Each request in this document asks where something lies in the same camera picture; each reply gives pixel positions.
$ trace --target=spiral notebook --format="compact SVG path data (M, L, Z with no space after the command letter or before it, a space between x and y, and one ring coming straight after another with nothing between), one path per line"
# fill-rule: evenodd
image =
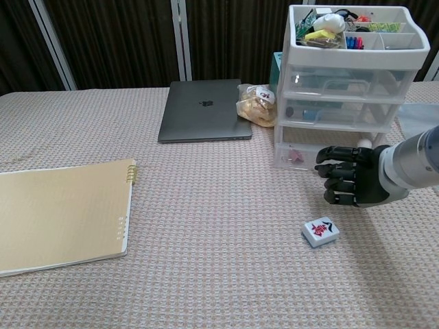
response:
M125 255L135 164L0 173L0 276Z

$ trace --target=laptop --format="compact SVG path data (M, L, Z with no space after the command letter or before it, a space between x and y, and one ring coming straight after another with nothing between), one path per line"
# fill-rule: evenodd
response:
M236 112L240 83L239 79L172 82L158 142L250 139L250 122Z

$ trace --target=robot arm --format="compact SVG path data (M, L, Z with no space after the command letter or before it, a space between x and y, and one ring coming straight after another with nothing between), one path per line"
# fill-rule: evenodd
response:
M322 164L327 160L343 162ZM392 147L326 147L316 162L319 176L328 178L324 198L330 204L388 204L412 189L439 185L439 126Z

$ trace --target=dark curtain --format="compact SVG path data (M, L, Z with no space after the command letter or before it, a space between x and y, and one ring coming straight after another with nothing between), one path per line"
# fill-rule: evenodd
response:
M168 0L45 0L78 89L179 80Z
M415 81L422 81L439 51L438 0L317 0L318 5L402 5L407 7L413 20L424 30L430 41L430 53Z
M186 0L194 80L266 84L282 51L288 5L302 0Z
M27 0L0 1L0 95L64 90Z

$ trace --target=beige tablecloth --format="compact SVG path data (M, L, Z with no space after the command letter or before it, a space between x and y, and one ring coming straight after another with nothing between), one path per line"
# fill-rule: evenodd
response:
M438 328L439 198L327 204L250 141L159 145L166 88L0 98L0 171L136 158L128 255L0 279L2 328ZM438 101L415 84L412 101ZM398 125L388 136L402 138ZM341 234L310 248L306 221Z

